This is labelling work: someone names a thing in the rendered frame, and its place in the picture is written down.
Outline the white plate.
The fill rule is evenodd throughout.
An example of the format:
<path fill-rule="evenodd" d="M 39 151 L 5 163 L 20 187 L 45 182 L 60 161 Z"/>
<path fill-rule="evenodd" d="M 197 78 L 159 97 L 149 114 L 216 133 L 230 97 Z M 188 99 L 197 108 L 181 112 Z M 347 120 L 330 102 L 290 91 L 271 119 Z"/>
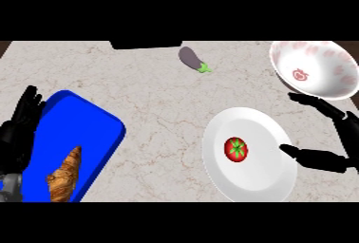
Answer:
<path fill-rule="evenodd" d="M 239 137 L 248 146 L 246 159 L 231 162 L 224 142 Z M 206 125 L 202 158 L 215 188 L 231 201 L 283 201 L 296 177 L 296 164 L 279 150 L 289 137 L 277 122 L 258 110 L 222 110 Z"/>

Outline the black appliance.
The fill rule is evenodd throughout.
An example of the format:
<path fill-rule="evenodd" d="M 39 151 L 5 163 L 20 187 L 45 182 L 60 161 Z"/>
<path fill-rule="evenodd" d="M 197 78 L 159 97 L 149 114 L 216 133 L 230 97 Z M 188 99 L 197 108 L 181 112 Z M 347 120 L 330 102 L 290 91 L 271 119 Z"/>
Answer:
<path fill-rule="evenodd" d="M 144 41 L 144 42 L 110 41 L 110 46 L 113 49 L 178 47 L 180 45 L 181 45 L 181 41 Z"/>

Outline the blue tray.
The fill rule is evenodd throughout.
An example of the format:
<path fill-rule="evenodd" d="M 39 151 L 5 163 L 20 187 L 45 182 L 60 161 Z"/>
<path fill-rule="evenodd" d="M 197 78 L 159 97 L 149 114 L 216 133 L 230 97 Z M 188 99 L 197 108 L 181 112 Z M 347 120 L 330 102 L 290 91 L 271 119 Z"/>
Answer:
<path fill-rule="evenodd" d="M 41 111 L 29 164 L 21 171 L 20 202 L 51 202 L 45 177 L 69 151 L 81 147 L 78 180 L 69 201 L 81 200 L 123 139 L 122 121 L 67 90 L 57 91 Z"/>

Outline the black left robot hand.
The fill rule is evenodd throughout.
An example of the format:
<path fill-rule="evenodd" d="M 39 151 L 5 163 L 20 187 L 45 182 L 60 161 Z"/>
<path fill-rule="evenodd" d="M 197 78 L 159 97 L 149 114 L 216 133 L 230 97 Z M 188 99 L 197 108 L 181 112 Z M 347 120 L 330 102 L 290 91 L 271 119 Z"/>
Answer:
<path fill-rule="evenodd" d="M 41 94 L 29 85 L 20 95 L 11 118 L 0 125 L 0 175 L 20 174 L 26 169 L 44 105 Z"/>

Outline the white bowl with red print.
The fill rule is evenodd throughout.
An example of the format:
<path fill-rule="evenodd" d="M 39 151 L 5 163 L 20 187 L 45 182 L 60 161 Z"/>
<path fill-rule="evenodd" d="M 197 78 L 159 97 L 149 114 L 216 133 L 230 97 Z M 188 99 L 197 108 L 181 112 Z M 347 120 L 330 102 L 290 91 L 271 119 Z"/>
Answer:
<path fill-rule="evenodd" d="M 273 41 L 268 59 L 283 82 L 302 94 L 336 101 L 359 91 L 359 65 L 332 41 Z"/>

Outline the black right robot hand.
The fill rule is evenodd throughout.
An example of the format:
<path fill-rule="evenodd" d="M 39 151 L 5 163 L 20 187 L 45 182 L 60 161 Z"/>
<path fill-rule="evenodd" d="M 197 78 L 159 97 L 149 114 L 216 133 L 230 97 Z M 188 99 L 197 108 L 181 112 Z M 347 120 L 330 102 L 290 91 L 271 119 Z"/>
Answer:
<path fill-rule="evenodd" d="M 345 150 L 345 157 L 329 151 L 299 149 L 287 144 L 280 144 L 279 149 L 305 168 L 333 173 L 344 173 L 347 168 L 354 168 L 359 173 L 359 117 L 349 111 L 341 111 L 317 97 L 289 93 L 289 99 L 302 105 L 311 106 L 332 120 Z"/>

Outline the red tomato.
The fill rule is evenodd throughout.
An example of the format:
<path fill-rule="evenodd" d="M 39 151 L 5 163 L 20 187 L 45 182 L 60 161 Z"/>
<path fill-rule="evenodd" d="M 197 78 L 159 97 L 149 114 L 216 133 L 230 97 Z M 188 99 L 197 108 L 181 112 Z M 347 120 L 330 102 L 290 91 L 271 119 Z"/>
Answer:
<path fill-rule="evenodd" d="M 248 155 L 248 146 L 239 137 L 230 137 L 224 142 L 224 155 L 231 162 L 242 162 Z"/>

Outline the brown croissant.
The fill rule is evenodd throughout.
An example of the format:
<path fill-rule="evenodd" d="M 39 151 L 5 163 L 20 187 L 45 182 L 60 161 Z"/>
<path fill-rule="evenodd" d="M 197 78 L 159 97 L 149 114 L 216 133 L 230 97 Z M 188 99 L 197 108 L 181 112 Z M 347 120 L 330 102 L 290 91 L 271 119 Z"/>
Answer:
<path fill-rule="evenodd" d="M 78 180 L 79 164 L 81 147 L 75 146 L 61 161 L 60 167 L 45 177 L 51 202 L 69 201 L 69 197 L 75 189 L 75 183 Z"/>

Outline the purple eggplant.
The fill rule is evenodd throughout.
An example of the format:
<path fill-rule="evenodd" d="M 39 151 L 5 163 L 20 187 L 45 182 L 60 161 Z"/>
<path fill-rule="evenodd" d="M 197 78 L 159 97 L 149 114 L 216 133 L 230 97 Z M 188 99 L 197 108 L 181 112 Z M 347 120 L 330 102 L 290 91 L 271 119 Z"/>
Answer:
<path fill-rule="evenodd" d="M 180 48 L 178 59 L 199 73 L 211 72 L 206 63 L 197 58 L 190 47 Z"/>

